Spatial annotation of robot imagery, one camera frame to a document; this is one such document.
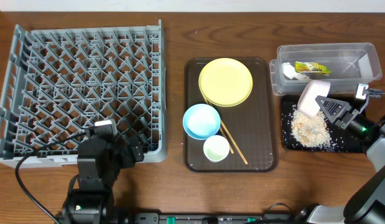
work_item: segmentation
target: gray wire rack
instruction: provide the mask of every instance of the gray wire rack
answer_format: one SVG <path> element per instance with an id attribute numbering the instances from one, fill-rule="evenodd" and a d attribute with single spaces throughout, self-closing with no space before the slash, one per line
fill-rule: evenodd
<path id="1" fill-rule="evenodd" d="M 33 30 L 16 25 L 0 100 L 0 163 L 114 119 L 117 141 L 137 134 L 144 162 L 166 150 L 165 38 L 158 26 Z M 77 162 L 78 138 L 22 165 Z"/>

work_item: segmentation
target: tray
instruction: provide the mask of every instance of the tray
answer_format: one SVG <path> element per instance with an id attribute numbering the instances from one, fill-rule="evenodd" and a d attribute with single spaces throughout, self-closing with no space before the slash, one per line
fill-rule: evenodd
<path id="1" fill-rule="evenodd" d="M 202 68 L 215 58 L 196 58 L 185 66 L 185 111 L 205 103 L 198 86 Z M 234 58 L 250 70 L 253 89 L 248 99 L 237 106 L 214 106 L 228 131 L 244 154 L 246 165 L 234 148 L 234 154 L 220 162 L 210 162 L 203 153 L 203 143 L 185 135 L 184 161 L 194 172 L 269 172 L 278 163 L 272 90 L 267 63 L 260 58 Z"/>
<path id="2" fill-rule="evenodd" d="M 358 106 L 357 102 L 353 102 L 351 98 L 330 97 L 347 101 L 352 105 Z M 281 99 L 281 136 L 282 146 L 284 148 L 290 150 L 317 152 L 362 152 L 361 144 L 355 137 L 353 137 L 348 131 L 344 131 L 336 125 L 331 124 L 326 118 L 325 121 L 327 123 L 327 128 L 329 129 L 329 134 L 332 138 L 331 147 L 326 149 L 320 147 L 305 147 L 299 143 L 292 135 L 292 123 L 290 121 L 292 121 L 293 118 L 289 116 L 290 114 L 293 114 L 295 109 L 297 109 L 296 105 L 299 98 L 299 95 L 286 95 Z"/>
<path id="3" fill-rule="evenodd" d="M 0 101 L 0 163 L 95 121 L 114 119 L 117 141 L 137 134 L 144 162 L 166 157 L 164 30 L 158 26 L 33 30 L 16 26 Z M 76 164 L 73 139 L 22 166 Z"/>

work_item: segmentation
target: wood grain surface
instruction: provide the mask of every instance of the wood grain surface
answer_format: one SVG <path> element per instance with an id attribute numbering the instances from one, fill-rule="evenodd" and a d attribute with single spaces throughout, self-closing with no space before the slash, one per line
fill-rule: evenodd
<path id="1" fill-rule="evenodd" d="M 15 24 L 27 30 L 155 25 L 162 19 L 167 51 L 168 156 L 164 162 L 122 170 L 116 203 L 132 211 L 260 213 L 276 202 L 298 210 L 310 203 L 344 205 L 374 174 L 364 154 L 285 151 L 280 144 L 280 98 L 274 97 L 280 161 L 267 174 L 198 174 L 183 162 L 184 65 L 196 57 L 261 57 L 269 62 L 287 44 L 371 42 L 385 90 L 385 14 L 297 13 L 35 13 L 0 15 L 0 94 Z M 385 113 L 371 100 L 369 118 Z M 52 213 L 65 200 L 76 166 L 24 169 L 21 176 Z M 0 164 L 0 223 L 52 223 L 22 192 L 14 169 Z"/>

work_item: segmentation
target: dark brown tray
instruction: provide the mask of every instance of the dark brown tray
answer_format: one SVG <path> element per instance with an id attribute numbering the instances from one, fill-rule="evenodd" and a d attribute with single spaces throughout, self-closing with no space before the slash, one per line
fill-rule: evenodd
<path id="1" fill-rule="evenodd" d="M 205 103 L 198 86 L 200 71 L 215 58 L 196 58 L 185 66 L 185 109 Z M 220 162 L 210 162 L 203 153 L 203 143 L 186 133 L 184 161 L 194 172 L 269 172 L 278 163 L 276 127 L 272 90 L 267 63 L 260 58 L 234 58 L 250 70 L 253 89 L 248 99 L 229 108 L 214 106 L 228 131 L 244 154 L 248 165 L 233 147 L 234 154 Z"/>

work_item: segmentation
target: pile of grains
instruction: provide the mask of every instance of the pile of grains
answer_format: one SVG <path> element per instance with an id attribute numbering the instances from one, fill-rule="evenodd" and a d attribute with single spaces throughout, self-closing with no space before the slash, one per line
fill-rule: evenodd
<path id="1" fill-rule="evenodd" d="M 310 119 L 300 111 L 293 112 L 292 135 L 305 147 L 330 147 L 331 137 L 322 111 Z"/>

